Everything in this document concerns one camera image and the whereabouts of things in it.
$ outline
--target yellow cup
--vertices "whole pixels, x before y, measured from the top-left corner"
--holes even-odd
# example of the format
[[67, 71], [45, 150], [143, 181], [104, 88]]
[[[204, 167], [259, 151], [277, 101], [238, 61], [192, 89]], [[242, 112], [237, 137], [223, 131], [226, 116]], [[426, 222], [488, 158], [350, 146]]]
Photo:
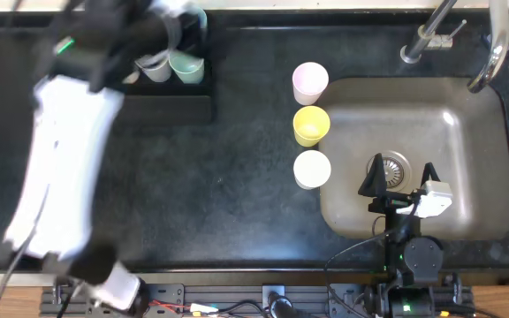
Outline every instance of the yellow cup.
[[293, 133], [303, 147], [312, 147], [329, 131], [331, 121], [317, 106], [302, 107], [293, 117]]

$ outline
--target drain strainer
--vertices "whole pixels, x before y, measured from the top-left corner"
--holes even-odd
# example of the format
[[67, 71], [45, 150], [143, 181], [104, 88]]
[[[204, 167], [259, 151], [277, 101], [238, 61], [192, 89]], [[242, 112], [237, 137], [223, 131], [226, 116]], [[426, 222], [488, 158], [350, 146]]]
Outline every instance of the drain strainer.
[[[398, 191], [407, 185], [410, 179], [411, 167], [403, 155], [387, 151], [382, 153], [384, 161], [384, 174], [386, 176], [386, 187]], [[370, 171], [374, 156], [370, 158], [367, 165], [367, 173]]]

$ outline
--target faucet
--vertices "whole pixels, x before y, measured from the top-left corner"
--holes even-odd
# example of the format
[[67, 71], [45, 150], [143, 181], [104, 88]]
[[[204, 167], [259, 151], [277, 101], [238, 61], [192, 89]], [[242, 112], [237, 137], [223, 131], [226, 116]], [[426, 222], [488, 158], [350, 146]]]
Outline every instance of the faucet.
[[[464, 26], [465, 21], [451, 35], [435, 34], [441, 21], [447, 16], [457, 0], [444, 0], [429, 17], [428, 22], [417, 29], [410, 45], [404, 46], [400, 56], [404, 62], [414, 64], [420, 61], [422, 52], [425, 49], [432, 49], [434, 42], [443, 43], [435, 47], [437, 49], [449, 49], [452, 46], [452, 37]], [[490, 56], [480, 73], [472, 78], [467, 88], [471, 93], [480, 92], [488, 83], [494, 79], [500, 66], [504, 63], [509, 46], [509, 16], [508, 3], [506, 0], [489, 0], [490, 23], [492, 24], [492, 43], [490, 45]]]

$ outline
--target stainless steel sink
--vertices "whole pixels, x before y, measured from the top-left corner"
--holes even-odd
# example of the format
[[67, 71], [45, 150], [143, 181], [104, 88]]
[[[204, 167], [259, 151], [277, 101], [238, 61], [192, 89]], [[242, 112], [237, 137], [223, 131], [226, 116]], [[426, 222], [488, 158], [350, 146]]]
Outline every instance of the stainless steel sink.
[[[321, 187], [325, 221], [349, 238], [370, 237], [377, 214], [357, 194], [373, 155], [382, 153], [391, 191], [420, 186], [432, 162], [453, 192], [441, 215], [422, 220], [440, 239], [500, 239], [509, 231], [509, 147], [502, 103], [467, 79], [341, 79], [319, 100], [331, 128], [319, 149], [332, 173]], [[384, 229], [384, 220], [376, 232]]]

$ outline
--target wooden floor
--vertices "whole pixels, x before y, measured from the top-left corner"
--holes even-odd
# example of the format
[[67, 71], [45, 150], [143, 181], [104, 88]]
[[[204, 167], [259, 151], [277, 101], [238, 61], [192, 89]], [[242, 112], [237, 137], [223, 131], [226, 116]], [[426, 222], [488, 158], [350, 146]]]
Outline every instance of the wooden floor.
[[[41, 292], [40, 287], [8, 288], [1, 302], [0, 317], [38, 317]], [[480, 286], [474, 288], [474, 293], [477, 307], [509, 318], [509, 286]]]

